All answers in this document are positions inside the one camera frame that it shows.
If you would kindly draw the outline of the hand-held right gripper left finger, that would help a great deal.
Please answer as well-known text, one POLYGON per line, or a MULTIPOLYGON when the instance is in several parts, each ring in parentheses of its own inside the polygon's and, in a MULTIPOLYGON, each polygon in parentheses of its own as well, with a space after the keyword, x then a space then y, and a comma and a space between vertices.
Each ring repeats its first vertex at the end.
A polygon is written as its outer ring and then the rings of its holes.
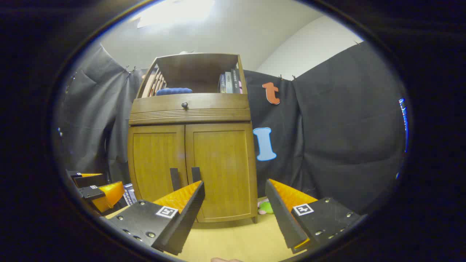
POLYGON ((178 255, 204 198, 204 182, 197 181, 153 202, 139 200, 103 221, 134 243, 178 255))

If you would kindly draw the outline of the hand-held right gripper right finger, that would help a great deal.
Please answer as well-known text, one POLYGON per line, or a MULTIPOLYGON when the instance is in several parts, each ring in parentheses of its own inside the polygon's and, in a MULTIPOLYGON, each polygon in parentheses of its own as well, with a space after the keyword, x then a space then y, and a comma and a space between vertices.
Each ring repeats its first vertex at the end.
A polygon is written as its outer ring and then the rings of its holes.
POLYGON ((331 197, 316 199, 281 182, 265 187, 285 243, 293 253, 322 249, 366 219, 331 197))

